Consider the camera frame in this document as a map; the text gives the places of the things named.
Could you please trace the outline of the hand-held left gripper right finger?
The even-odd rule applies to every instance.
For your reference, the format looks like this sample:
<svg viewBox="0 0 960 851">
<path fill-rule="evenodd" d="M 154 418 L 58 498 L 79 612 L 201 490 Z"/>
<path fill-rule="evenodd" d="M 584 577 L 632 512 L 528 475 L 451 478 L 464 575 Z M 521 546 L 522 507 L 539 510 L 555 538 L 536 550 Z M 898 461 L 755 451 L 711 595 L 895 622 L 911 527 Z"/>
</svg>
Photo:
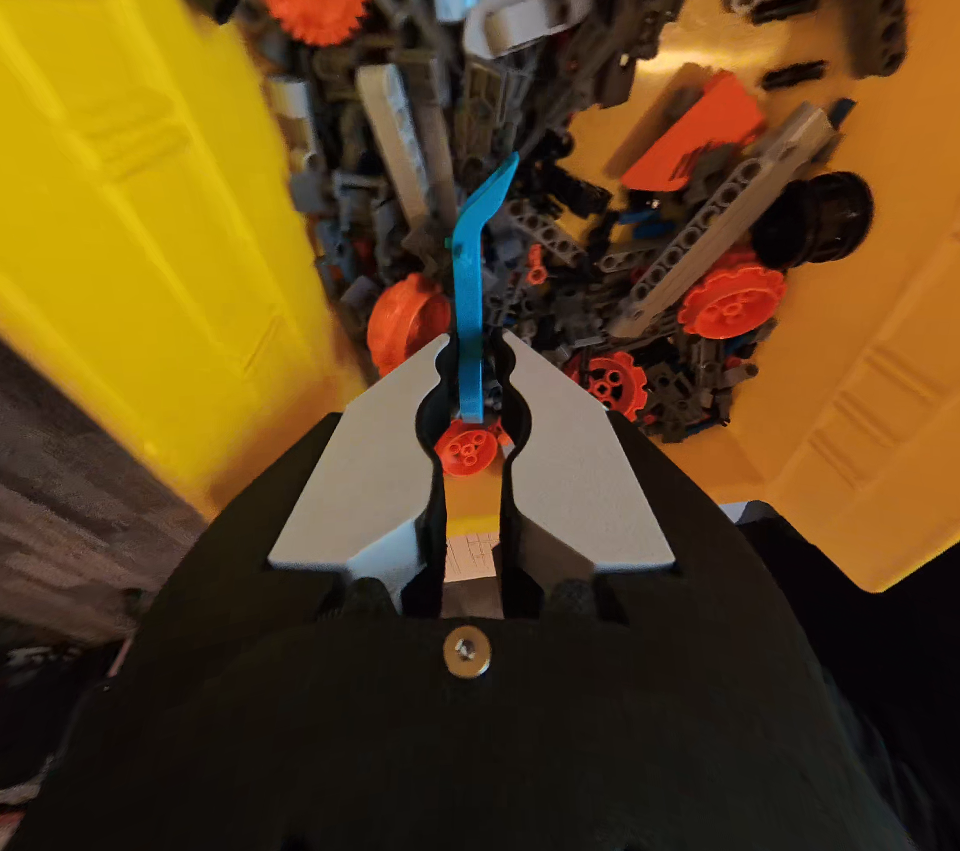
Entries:
<svg viewBox="0 0 960 851">
<path fill-rule="evenodd" d="M 490 340 L 512 450 L 498 583 L 505 615 L 539 615 L 568 581 L 661 571 L 674 551 L 604 405 L 510 331 Z"/>
</svg>

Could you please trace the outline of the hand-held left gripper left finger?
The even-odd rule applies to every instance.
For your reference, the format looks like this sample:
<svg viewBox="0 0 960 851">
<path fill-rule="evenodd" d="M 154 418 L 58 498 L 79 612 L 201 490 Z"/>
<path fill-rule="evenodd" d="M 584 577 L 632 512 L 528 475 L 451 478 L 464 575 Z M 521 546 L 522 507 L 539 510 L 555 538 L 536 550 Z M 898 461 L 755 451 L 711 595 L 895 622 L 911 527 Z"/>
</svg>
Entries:
<svg viewBox="0 0 960 851">
<path fill-rule="evenodd" d="M 379 581 L 397 610 L 438 615 L 447 556 L 430 413 L 447 409 L 441 333 L 351 401 L 270 553 L 273 569 Z"/>
</svg>

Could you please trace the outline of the teal curved beam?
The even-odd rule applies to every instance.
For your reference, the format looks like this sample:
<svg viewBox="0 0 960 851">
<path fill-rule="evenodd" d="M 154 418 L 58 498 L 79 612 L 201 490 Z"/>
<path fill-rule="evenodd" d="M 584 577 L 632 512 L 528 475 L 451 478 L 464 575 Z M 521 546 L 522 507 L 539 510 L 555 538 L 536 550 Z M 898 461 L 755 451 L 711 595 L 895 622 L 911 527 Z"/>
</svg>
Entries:
<svg viewBox="0 0 960 851">
<path fill-rule="evenodd" d="M 482 231 L 504 203 L 519 164 L 519 153 L 512 152 L 466 199 L 452 233 L 459 411 L 468 424 L 480 424 L 485 408 Z"/>
</svg>

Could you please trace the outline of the yellow plastic bin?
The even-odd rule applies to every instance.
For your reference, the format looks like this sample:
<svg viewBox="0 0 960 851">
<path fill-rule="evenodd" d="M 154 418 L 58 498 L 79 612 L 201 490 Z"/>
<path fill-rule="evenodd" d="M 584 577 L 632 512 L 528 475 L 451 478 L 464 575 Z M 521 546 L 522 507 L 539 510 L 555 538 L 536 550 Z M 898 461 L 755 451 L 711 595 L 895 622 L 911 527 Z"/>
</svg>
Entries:
<svg viewBox="0 0 960 851">
<path fill-rule="evenodd" d="M 832 166 L 864 243 L 794 271 L 728 427 L 667 449 L 859 587 L 958 541 L 958 0 L 907 0 Z M 182 0 L 2 0 L 2 338 L 212 519 L 361 389 L 234 25 Z"/>
</svg>

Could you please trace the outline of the pile of brick parts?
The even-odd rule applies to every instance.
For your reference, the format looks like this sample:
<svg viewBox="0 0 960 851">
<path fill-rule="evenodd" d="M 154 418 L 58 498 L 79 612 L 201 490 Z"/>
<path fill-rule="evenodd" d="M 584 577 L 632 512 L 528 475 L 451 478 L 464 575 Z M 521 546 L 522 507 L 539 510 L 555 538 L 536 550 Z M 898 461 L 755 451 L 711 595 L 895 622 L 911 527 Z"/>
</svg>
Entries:
<svg viewBox="0 0 960 851">
<path fill-rule="evenodd" d="M 722 0 L 753 28 L 823 0 Z M 893 77 L 906 0 L 842 9 L 854 79 Z M 625 141 L 609 190 L 559 165 L 589 108 L 625 104 L 687 0 L 186 0 L 242 19 L 290 155 L 323 282 L 380 377 L 455 319 L 452 234 L 517 152 L 482 231 L 484 346 L 512 331 L 666 444 L 727 426 L 792 270 L 851 256 L 875 215 L 858 174 L 813 175 L 856 106 L 771 123 L 714 65 L 676 86 L 655 137 Z"/>
</svg>

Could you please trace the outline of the person's black shirt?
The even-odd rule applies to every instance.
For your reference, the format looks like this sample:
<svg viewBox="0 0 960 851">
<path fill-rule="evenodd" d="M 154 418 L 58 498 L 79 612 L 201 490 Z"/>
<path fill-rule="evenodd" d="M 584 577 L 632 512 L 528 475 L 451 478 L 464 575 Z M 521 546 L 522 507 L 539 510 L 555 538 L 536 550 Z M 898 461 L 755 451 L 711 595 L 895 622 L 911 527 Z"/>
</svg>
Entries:
<svg viewBox="0 0 960 851">
<path fill-rule="evenodd" d="M 846 735 L 918 849 L 959 848 L 959 552 L 860 588 L 770 505 L 741 533 L 786 596 Z"/>
</svg>

